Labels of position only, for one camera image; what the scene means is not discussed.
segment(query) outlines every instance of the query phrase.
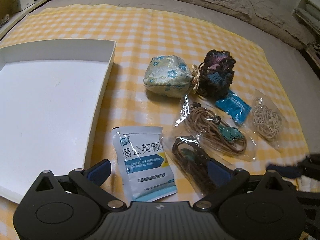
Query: white box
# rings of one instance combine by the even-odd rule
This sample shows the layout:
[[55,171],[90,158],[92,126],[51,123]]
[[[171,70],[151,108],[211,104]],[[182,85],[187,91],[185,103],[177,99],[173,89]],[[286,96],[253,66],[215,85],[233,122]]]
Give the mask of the white box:
[[19,203],[42,170],[90,165],[115,41],[61,39],[0,49],[0,195]]
[[11,11],[13,13],[23,11],[34,3],[35,0],[14,0],[11,5]]

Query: yellow and white tablecloth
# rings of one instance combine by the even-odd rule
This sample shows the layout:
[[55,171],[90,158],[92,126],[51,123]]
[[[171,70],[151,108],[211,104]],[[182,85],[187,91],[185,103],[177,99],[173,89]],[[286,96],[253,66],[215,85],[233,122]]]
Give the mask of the yellow and white tablecloth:
[[[179,100],[147,92],[143,76],[152,57],[177,55],[189,66],[199,65],[211,49],[228,50],[236,60],[231,89],[251,104],[255,89],[268,95],[289,122],[287,148],[279,153],[258,141],[257,160],[226,158],[253,174],[263,174],[267,162],[292,164],[308,152],[296,113],[263,50],[251,41],[212,23],[164,11],[111,5],[71,5],[28,16],[1,43],[1,47],[36,40],[88,38],[115,40],[116,53],[96,129],[91,164],[107,158],[111,178],[103,188],[125,199],[116,166],[111,129],[125,125],[163,126],[169,131],[179,113]],[[189,182],[171,163],[178,193],[169,201],[198,200]],[[0,240],[17,239],[12,225],[16,205],[0,198]]]

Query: light blue stripe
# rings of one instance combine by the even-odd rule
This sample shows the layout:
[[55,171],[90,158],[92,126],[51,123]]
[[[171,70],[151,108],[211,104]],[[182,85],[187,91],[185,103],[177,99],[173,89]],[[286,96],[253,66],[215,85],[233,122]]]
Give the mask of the light blue stripe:
[[178,189],[177,189],[176,185],[171,186],[171,187],[166,187],[161,190],[157,190],[155,192],[147,194],[145,196],[138,197],[134,201],[147,202],[147,201],[154,199],[154,198],[161,198],[161,196],[168,196],[168,195],[170,195],[169,193],[173,194],[173,193],[177,192],[177,190]]

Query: blue packet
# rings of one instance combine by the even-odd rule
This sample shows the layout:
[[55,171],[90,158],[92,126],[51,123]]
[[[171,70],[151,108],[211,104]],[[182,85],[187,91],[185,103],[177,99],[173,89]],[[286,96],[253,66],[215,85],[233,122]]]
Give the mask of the blue packet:
[[237,124],[243,123],[251,110],[251,106],[230,89],[228,90],[228,95],[223,99],[217,100],[215,105],[231,115],[233,121]]

